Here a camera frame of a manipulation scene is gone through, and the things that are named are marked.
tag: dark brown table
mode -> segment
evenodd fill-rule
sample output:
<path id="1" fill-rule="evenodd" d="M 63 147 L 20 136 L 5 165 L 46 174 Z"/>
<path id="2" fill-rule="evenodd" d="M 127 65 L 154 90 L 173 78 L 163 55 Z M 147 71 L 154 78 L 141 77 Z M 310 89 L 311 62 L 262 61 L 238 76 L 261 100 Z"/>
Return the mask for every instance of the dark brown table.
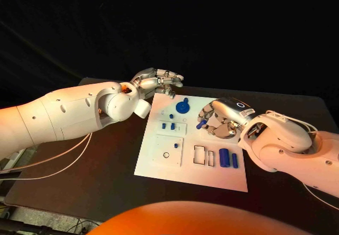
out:
<path id="1" fill-rule="evenodd" d="M 102 81 L 85 78 L 80 85 Z M 339 132 L 324 102 L 317 97 L 197 87 L 176 88 L 176 93 L 213 98 L 236 97 L 258 111 L 275 110 L 311 123 L 318 130 Z M 17 181 L 5 196 L 5 204 L 105 221 L 150 203 L 200 201 L 262 214 L 313 234 L 339 234 L 339 211 L 308 194 L 290 175 L 261 170 L 245 152 L 248 193 L 134 176 L 145 123 L 147 118 L 141 119 L 132 114 L 124 122 L 96 131 L 88 150 L 73 166 L 46 179 Z M 79 140 L 41 144 L 31 162 L 63 152 Z M 20 177 L 39 177 L 56 172 L 73 161 L 80 151 L 82 147 L 56 160 L 23 170 Z M 337 198 L 316 189 L 313 191 L 339 206 Z"/>

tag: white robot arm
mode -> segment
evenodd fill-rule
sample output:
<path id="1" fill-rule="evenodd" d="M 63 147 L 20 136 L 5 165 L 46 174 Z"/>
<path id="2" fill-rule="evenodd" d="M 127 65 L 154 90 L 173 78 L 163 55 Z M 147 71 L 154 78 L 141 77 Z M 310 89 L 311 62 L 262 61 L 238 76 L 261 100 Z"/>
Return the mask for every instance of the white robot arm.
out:
<path id="1" fill-rule="evenodd" d="M 240 131 L 238 146 L 251 160 L 269 172 L 282 171 L 305 185 L 339 197 L 339 135 L 317 131 L 305 122 L 253 109 L 233 98 L 212 101 L 202 109 L 197 121 L 207 122 L 212 114 L 222 125 L 202 128 L 216 137 L 229 139 Z M 291 121 L 311 127 L 308 132 Z"/>
<path id="2" fill-rule="evenodd" d="M 129 82 L 103 82 L 56 90 L 27 104 L 0 110 L 0 159 L 31 145 L 75 139 L 124 121 L 132 112 L 145 118 L 154 92 L 174 92 L 183 77 L 154 68 Z"/>

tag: white board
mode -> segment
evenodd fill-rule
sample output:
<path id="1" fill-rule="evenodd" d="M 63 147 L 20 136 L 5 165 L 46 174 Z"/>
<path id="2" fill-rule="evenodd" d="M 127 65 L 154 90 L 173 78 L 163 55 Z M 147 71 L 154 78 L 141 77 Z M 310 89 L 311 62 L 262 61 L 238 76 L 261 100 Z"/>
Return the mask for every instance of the white board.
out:
<path id="1" fill-rule="evenodd" d="M 183 98 L 189 99 L 190 110 L 180 114 L 174 106 Z M 236 145 L 239 133 L 223 140 L 196 129 L 197 114 L 212 100 L 215 98 L 186 95 L 168 99 L 164 94 L 154 94 L 134 175 L 248 192 L 242 149 Z M 220 123 L 212 117 L 207 124 L 217 126 Z M 238 168 L 232 164 L 220 167 L 220 148 L 229 150 L 230 161 L 232 153 L 236 153 Z"/>

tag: orange object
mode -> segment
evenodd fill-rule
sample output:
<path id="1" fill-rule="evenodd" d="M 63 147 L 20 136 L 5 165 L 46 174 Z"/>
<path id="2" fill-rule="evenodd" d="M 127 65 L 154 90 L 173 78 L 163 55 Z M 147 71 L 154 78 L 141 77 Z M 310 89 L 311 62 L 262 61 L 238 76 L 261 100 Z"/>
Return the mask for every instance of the orange object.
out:
<path id="1" fill-rule="evenodd" d="M 255 213 L 202 202 L 154 203 L 112 217 L 88 235 L 305 235 L 303 230 Z"/>

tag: black curtain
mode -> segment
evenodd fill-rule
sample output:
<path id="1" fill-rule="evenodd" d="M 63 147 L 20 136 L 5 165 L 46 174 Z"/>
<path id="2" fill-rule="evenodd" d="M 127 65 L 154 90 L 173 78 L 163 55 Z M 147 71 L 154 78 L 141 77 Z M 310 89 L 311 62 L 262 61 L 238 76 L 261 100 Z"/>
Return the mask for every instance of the black curtain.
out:
<path id="1" fill-rule="evenodd" d="M 85 76 L 129 80 L 154 67 L 181 74 L 187 86 L 318 96 L 334 116 L 327 10 L 264 1 L 1 0 L 0 107 Z"/>

